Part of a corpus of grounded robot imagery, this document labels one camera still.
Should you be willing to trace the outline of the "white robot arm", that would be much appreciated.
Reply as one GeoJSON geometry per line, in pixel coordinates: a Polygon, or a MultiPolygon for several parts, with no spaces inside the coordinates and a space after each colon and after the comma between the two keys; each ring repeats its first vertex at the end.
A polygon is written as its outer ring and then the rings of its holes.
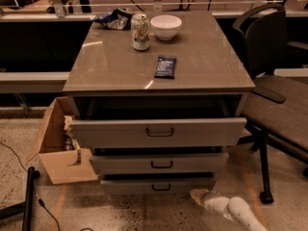
{"type": "Polygon", "coordinates": [[[225,197],[207,189],[192,189],[191,198],[207,212],[238,223],[247,231],[269,231],[254,215],[250,206],[241,197],[225,197]]]}

